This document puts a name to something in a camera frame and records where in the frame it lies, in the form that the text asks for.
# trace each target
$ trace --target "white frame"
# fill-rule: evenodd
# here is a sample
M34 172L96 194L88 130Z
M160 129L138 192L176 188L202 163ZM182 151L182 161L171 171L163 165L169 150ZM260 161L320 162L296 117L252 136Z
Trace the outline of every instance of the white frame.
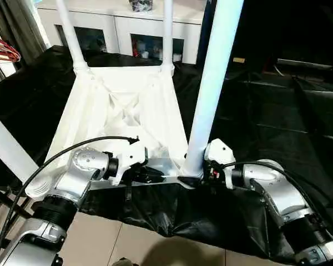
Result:
M120 54L133 55L131 34L163 37L163 21L116 17ZM183 63L196 64L201 25L173 22L173 38L184 40Z
M62 20L57 10L38 9L42 24L51 45L63 45L56 25L62 25ZM69 18L74 27L100 29L104 33L108 53L119 53L116 36L115 21L113 16L90 14L82 12L69 12Z

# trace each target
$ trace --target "glass cabinet door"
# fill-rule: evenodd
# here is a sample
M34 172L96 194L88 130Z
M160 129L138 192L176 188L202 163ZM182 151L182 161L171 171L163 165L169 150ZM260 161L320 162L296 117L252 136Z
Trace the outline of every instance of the glass cabinet door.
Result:
M64 46L68 46L65 38L63 27L55 25L60 40ZM101 29L90 29L82 27L74 27L77 34L79 45L83 50L94 50L107 53L107 46L105 42L104 32Z
M131 34L134 57L163 60L163 37ZM182 61L184 49L183 39L173 39L173 61Z

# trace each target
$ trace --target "black cloth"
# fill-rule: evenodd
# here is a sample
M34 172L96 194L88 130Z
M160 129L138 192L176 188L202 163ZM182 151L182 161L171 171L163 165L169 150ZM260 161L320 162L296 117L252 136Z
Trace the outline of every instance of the black cloth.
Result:
M160 63L117 54L86 58L92 67ZM201 72L176 64L173 80L188 137ZM29 68L0 83L0 119L38 163L44 160L73 82L67 49L53 47ZM211 132L210 139L215 138L227 143L238 161L269 158L301 175L306 182L296 177L297 182L333 234L333 81L228 73ZM2 165L0 186L16 181ZM292 262L291 248L255 192L186 190L171 184L133 187L130 200L125 194L125 188L90 191L81 211L163 236L182 236L280 263Z

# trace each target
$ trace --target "white pole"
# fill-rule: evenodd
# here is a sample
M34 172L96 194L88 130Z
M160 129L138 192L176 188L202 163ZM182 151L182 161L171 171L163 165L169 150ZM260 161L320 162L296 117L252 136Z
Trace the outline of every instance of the white pole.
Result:
M85 62L80 45L78 42L77 35L75 33L72 22L69 19L69 12L64 0L57 0L57 7L60 19L62 20L62 26L64 30L64 35L67 40L70 53L73 58L74 69L87 69L88 64Z
M203 176L203 160L230 58L243 0L218 0L204 72L181 174Z
M173 65L173 0L164 0L164 35L162 70L174 73Z
M6 166L25 183L30 175L37 170L38 166L32 158L25 152L21 145L10 134L0 121L0 159ZM37 177L28 187L30 197L40 197L48 192L52 180L50 177Z

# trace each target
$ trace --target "black cable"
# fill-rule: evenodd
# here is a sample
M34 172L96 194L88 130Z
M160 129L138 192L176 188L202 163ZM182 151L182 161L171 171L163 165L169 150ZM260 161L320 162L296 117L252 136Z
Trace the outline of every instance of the black cable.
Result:
M28 180L26 180L26 182L23 184L23 186L21 187L21 189L19 190L19 192L16 195L15 200L12 203L12 206L10 207L10 210L6 216L4 225L1 229L1 233L0 233L0 250L1 250L1 246L2 243L5 239L7 232L7 228L8 228L8 223L11 219L11 216L14 212L14 207L16 206L16 204L18 203L18 200L20 199L20 196L24 193L24 190L26 189L26 187L32 182L32 180L37 176L37 174L39 174L44 168L46 168L51 162L53 162L55 159L57 159L58 157L62 156L63 154L67 153L68 151L74 150L77 147L80 147L82 145L91 143L91 142L96 142L99 140L127 140L129 141L130 144L133 144L137 141L139 141L138 139L133 139L130 137L121 137L121 136L104 136L104 137L96 137L94 139L90 139L90 140L85 140L82 142L79 142L77 144L72 145L71 147L68 147L66 149L64 149L63 151L60 151L59 153L57 153L56 155L52 156L51 158L49 158L40 168L38 168L29 178Z

